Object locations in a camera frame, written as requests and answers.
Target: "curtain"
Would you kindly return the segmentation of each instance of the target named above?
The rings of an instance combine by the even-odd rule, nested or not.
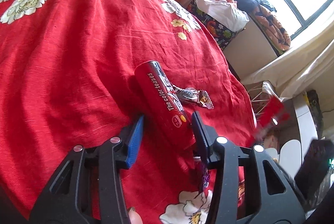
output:
[[[303,42],[301,37],[299,43],[297,42],[290,50],[241,82],[246,85],[269,80],[280,97],[292,98],[308,88],[319,76],[332,70],[334,66],[334,3],[329,8],[333,10],[332,14],[323,25],[314,24],[306,29],[315,35],[313,38]]]

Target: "bed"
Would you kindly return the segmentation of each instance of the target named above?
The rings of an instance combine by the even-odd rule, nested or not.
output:
[[[139,113],[154,117],[134,78],[145,61],[159,61],[180,87],[208,91],[215,108],[185,105],[188,115],[199,110],[219,135],[250,141],[246,90],[175,1],[0,0],[0,16],[0,185],[24,217],[75,145],[98,146]],[[194,140],[180,150],[170,138],[146,121],[137,162],[122,176],[126,203],[144,223],[202,223],[214,175],[195,198]]]

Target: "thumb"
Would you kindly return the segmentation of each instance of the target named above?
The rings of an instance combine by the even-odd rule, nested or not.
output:
[[[130,218],[131,224],[143,224],[142,218],[136,212],[134,207],[129,208],[129,218]]]

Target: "red can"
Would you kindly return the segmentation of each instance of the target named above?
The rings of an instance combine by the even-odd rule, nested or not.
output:
[[[190,147],[190,121],[159,62],[148,61],[135,69],[135,76],[151,108],[152,116],[168,140],[181,149]]]

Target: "silver rivet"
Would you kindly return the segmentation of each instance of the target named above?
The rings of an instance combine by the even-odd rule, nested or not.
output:
[[[217,137],[217,142],[220,144],[225,144],[228,142],[226,137]]]
[[[110,142],[113,143],[113,144],[117,144],[120,141],[121,141],[121,139],[119,137],[112,137],[110,139]]]
[[[81,146],[81,145],[76,145],[76,146],[73,148],[73,151],[75,151],[75,152],[81,152],[82,149],[83,149],[83,146]]]
[[[257,152],[263,152],[263,151],[264,151],[264,148],[263,148],[261,145],[255,145],[255,146],[254,146],[254,149],[255,149]]]

